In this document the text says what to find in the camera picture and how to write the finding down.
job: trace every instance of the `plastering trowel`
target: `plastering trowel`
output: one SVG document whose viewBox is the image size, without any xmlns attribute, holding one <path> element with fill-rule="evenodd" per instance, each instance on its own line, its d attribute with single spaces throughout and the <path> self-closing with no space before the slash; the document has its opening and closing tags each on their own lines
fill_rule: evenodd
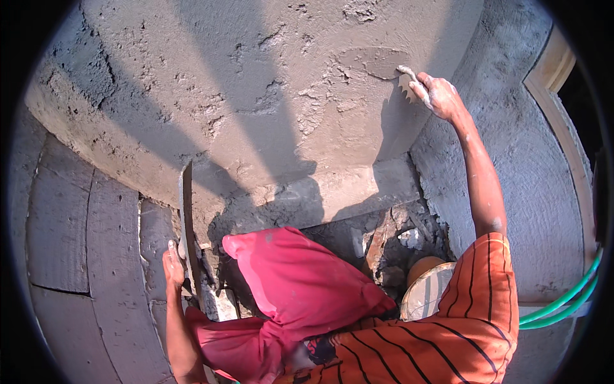
<svg viewBox="0 0 614 384">
<path fill-rule="evenodd" d="M 409 98 L 410 103 L 418 100 L 409 87 L 410 81 L 417 81 L 408 66 L 408 63 L 412 62 L 409 53 L 388 47 L 356 47 L 337 53 L 336 59 L 342 65 L 363 70 L 383 80 L 398 77 L 398 86 L 403 92 L 407 91 L 405 98 Z"/>
</svg>

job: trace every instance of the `orange striped shirt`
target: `orange striped shirt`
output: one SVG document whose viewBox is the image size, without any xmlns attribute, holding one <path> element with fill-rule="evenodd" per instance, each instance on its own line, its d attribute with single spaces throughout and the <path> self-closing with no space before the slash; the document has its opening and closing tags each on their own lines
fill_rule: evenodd
<svg viewBox="0 0 614 384">
<path fill-rule="evenodd" d="M 518 298 L 500 233 L 460 257 L 438 306 L 419 321 L 363 319 L 331 337 L 336 358 L 274 384 L 501 383 L 516 350 Z"/>
</svg>

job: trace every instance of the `worker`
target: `worker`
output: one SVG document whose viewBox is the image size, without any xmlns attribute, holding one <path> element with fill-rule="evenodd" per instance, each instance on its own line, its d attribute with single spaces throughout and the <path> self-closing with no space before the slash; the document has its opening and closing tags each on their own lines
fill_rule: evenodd
<svg viewBox="0 0 614 384">
<path fill-rule="evenodd" d="M 178 384 L 206 383 L 203 364 L 243 384 L 502 382 L 519 320 L 499 179 L 454 86 L 422 72 L 410 88 L 456 131 L 475 225 L 438 312 L 390 319 L 395 302 L 371 279 L 285 227 L 222 240 L 269 319 L 184 315 L 184 268 L 170 241 L 166 345 Z"/>
</svg>

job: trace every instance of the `rough wall surface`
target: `rough wall surface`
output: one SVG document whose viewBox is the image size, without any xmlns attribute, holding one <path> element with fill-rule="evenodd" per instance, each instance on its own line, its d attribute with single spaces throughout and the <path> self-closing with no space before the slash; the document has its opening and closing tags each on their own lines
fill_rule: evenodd
<svg viewBox="0 0 614 384">
<path fill-rule="evenodd" d="M 552 301 L 581 278 L 583 240 L 569 166 L 522 81 L 551 29 L 533 2 L 488 1 L 452 83 L 499 175 L 519 301 Z M 432 117 L 411 155 L 429 207 L 450 226 L 460 256 L 475 239 L 461 146 Z"/>
<path fill-rule="evenodd" d="M 194 204 L 215 213 L 220 197 L 407 151 L 427 111 L 407 106 L 397 79 L 336 55 L 390 47 L 449 77 L 481 8 L 482 0 L 82 1 L 27 104 L 100 170 L 175 207 L 179 170 L 193 159 Z"/>
</svg>

